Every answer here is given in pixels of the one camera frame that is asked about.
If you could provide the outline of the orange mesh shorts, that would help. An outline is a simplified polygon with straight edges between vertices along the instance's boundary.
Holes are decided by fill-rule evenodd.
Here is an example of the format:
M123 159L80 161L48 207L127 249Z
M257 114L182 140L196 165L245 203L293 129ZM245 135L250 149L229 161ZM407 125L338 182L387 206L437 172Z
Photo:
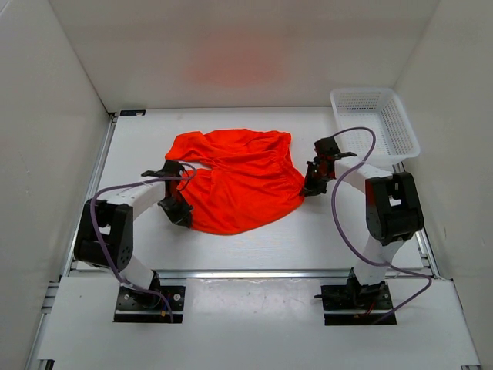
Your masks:
M290 155L292 136L277 130L218 129L176 136L165 158L199 165L181 190L194 230L240 234L273 223L304 201L304 177Z

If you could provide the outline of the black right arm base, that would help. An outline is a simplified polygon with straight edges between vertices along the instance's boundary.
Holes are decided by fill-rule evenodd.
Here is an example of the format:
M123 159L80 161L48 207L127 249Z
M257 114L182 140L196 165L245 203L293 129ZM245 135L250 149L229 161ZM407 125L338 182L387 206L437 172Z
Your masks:
M361 285L353 271L345 284L320 286L325 326L396 325L390 289L385 281Z

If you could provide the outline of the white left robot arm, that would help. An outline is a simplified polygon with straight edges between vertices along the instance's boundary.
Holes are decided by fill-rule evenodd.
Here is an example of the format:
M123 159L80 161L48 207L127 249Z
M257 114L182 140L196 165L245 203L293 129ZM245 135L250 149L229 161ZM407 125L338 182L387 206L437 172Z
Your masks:
M170 205L175 220L190 214L179 192L184 177L160 177L106 187L87 200L75 239L74 257L114 274L119 283L135 290L135 299L144 308L160 303L161 289L153 284L156 273L133 252L134 221L156 204Z

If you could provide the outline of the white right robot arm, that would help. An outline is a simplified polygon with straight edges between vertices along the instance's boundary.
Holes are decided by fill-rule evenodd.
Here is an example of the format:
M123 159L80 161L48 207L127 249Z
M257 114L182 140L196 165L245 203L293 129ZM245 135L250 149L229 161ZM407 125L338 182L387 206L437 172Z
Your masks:
M357 282L346 289L346 299L355 308L367 306L374 298L373 286L384 281L395 254L424 226L424 216L414 178L409 172L391 173L360 161L355 156L307 162L303 197L327 192L334 181L330 198L331 212L343 241L358 258L352 268ZM365 222L369 233L362 251L353 246L344 233L337 214L337 191L348 183L365 196Z

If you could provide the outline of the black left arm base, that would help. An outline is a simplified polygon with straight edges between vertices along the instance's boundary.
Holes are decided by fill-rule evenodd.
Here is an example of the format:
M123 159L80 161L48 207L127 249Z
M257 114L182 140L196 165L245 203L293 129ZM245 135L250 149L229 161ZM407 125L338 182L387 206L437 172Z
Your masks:
M182 324L186 287L161 283L155 276L150 289L158 291L159 295L121 285L113 321L126 324Z

